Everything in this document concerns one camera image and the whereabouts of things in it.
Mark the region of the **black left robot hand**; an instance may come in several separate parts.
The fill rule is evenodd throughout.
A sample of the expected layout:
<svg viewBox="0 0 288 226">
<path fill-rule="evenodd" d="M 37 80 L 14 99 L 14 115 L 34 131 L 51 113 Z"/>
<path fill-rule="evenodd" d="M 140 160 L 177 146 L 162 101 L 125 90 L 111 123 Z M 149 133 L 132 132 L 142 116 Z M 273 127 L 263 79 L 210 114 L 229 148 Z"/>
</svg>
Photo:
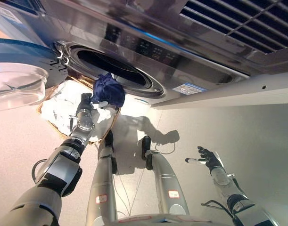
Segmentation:
<svg viewBox="0 0 288 226">
<path fill-rule="evenodd" d="M 96 103 L 92 102 L 91 96 L 92 96 L 92 93 L 81 94 L 81 101 L 77 107 L 76 115 L 78 115 L 81 112 L 91 113 L 93 109 L 102 108 L 108 105 L 108 101 L 102 101 L 102 102 L 96 102 Z"/>
</svg>

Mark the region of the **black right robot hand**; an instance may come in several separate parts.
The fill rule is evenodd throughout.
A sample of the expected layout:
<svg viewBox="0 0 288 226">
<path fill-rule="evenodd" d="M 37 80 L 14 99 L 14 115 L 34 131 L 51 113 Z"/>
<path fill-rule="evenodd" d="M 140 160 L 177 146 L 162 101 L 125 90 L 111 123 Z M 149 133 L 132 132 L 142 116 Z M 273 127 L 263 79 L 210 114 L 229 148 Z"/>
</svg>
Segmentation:
<svg viewBox="0 0 288 226">
<path fill-rule="evenodd" d="M 220 156 L 217 152 L 209 151 L 208 149 L 198 146 L 198 153 L 200 154 L 200 158 L 186 158 L 186 163 L 199 163 L 206 165 L 210 170 L 221 167 L 224 168 L 223 163 L 221 161 Z"/>
</svg>

